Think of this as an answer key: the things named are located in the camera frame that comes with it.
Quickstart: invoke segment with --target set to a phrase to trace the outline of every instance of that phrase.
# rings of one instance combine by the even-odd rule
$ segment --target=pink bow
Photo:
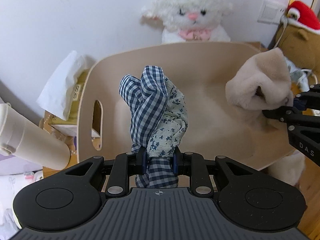
[[[203,30],[187,30],[187,31],[180,31],[179,35],[184,38],[185,40],[201,40],[207,41],[210,39],[211,31],[209,29]]]

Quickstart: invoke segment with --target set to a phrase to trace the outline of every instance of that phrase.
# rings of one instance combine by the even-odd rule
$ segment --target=sheep plush face
[[[170,30],[214,29],[230,10],[224,0],[157,0],[145,14]]]

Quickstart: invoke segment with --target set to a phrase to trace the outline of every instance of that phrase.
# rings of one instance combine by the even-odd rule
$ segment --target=pink nose
[[[198,18],[198,16],[198,13],[188,13],[188,18],[193,21],[195,21]]]

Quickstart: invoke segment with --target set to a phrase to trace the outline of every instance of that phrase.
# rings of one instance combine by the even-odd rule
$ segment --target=white wall
[[[124,50],[161,43],[161,30],[140,23],[153,0],[0,0],[0,95],[37,122],[35,101],[57,65],[75,49],[94,62]],[[223,26],[237,41],[266,46],[276,25],[257,23],[263,0],[230,0]],[[287,3],[288,0],[277,0]],[[303,0],[308,5],[312,0]]]

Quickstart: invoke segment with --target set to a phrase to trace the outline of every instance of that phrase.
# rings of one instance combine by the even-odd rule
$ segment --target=wooden floor
[[[306,170],[300,179],[307,210],[298,228],[312,240],[320,240],[320,167],[306,158]]]

